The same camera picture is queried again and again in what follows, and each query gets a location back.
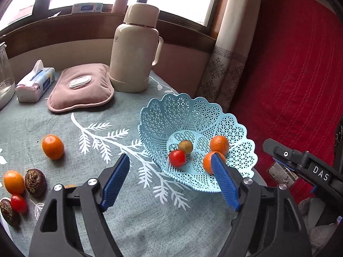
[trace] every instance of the tablecloth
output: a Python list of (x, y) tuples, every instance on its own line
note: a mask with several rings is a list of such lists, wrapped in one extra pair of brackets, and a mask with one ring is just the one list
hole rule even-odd
[[(177, 92), (152, 72), (149, 87), (142, 93), (115, 92), (106, 105), (54, 114), (46, 106), (54, 84), (37, 103), (19, 103), (14, 96), (0, 111), (1, 174), (17, 170), (25, 175), (30, 168), (40, 169), (47, 178), (48, 195), (57, 183), (82, 185), (97, 177), (126, 153), (130, 171), (114, 206), (104, 213), (123, 255), (216, 256), (236, 213), (220, 193), (190, 190), (167, 177), (151, 161), (138, 136), (141, 108), (151, 98)], [(47, 134), (64, 142), (62, 159), (52, 161), (44, 155), (41, 140)], [(254, 179), (264, 184), (256, 172)], [(0, 192), (2, 197), (10, 196), (4, 186)], [(20, 229), (10, 227), (10, 233), (28, 256), (44, 199), (37, 201), (27, 192), (25, 197), (29, 212), (22, 216)], [(93, 255), (80, 210), (76, 217), (84, 251)]]

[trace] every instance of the kiwi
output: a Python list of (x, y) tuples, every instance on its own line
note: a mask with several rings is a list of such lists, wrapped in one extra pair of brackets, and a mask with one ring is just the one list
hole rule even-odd
[(2, 199), (0, 202), (0, 210), (5, 221), (12, 227), (18, 227), (20, 223), (19, 214), (12, 209), (11, 201)]
[(33, 197), (41, 197), (44, 195), (46, 186), (46, 179), (42, 171), (30, 169), (26, 172), (25, 187)]
[(178, 149), (184, 151), (185, 154), (190, 154), (193, 151), (193, 144), (191, 141), (183, 140), (178, 145)]

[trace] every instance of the red cherry tomato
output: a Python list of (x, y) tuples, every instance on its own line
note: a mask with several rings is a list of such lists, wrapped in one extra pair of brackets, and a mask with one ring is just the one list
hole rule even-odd
[(13, 210), (20, 214), (25, 214), (27, 212), (27, 203), (20, 195), (12, 195), (11, 206)]
[(180, 167), (186, 163), (186, 154), (181, 150), (174, 150), (169, 154), (169, 162), (174, 167)]

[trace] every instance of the fruit basket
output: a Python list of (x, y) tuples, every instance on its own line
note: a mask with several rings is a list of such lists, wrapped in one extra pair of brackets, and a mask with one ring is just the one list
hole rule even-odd
[[(234, 115), (223, 113), (216, 103), (187, 94), (166, 94), (161, 100), (153, 98), (140, 113), (138, 133), (146, 151), (161, 170), (188, 187), (205, 192), (221, 192), (215, 177), (205, 172), (204, 156), (210, 152), (209, 141), (216, 135), (225, 136), (230, 143), (226, 164), (235, 167), (243, 177), (254, 175), (257, 162), (255, 143), (247, 139), (247, 129)], [(193, 143), (186, 164), (171, 166), (168, 154), (182, 140)]]

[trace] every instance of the windowsill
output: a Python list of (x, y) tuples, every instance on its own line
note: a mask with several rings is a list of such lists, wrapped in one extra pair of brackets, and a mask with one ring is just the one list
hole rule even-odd
[[(115, 29), (123, 23), (124, 16), (120, 13), (91, 12), (52, 17), (9, 32), (0, 37), (0, 42), (7, 44), (7, 55), (12, 58), (27, 51), (57, 43), (113, 39)], [(206, 53), (211, 53), (215, 45), (215, 39), (185, 26), (158, 20), (156, 28), (164, 42), (168, 44)]]
[[(60, 16), (64, 16), (64, 15), (70, 15), (72, 7), (73, 6), (67, 6), (67, 7), (50, 9), (48, 11), (48, 14), (46, 15), (45, 18), (51, 17), (51, 16), (53, 16), (54, 14), (56, 14), (58, 12), (61, 12), (58, 15), (59, 17)], [(112, 5), (104, 4), (101, 13), (111, 13), (111, 9), (112, 9)], [(197, 32), (200, 32), (200, 33), (204, 33), (204, 34), (208, 34), (209, 33), (209, 30), (208, 30), (207, 27), (205, 27), (205, 26), (203, 26), (203, 25), (201, 25), (199, 23), (196, 23), (194, 21), (191, 21), (191, 20), (188, 20), (186, 18), (183, 18), (181, 16), (174, 15), (174, 14), (169, 13), (169, 12), (160, 11), (158, 19), (162, 20), (162, 21), (169, 22), (169, 23), (174, 23), (176, 25), (183, 26), (183, 27), (189, 28), (191, 30), (194, 30), (194, 31), (197, 31)], [(22, 26), (29, 25), (29, 24), (31, 24), (33, 22), (42, 21), (42, 20), (44, 20), (44, 19), (42, 19), (42, 18), (35, 19), (32, 15), (23, 17), (20, 20), (11, 23), (10, 25), (8, 25), (3, 30), (0, 30), (0, 36), (8, 34), (8, 33), (12, 32), (12, 31), (14, 31), (14, 30), (16, 30), (16, 29), (18, 29), (18, 28), (20, 28)]]

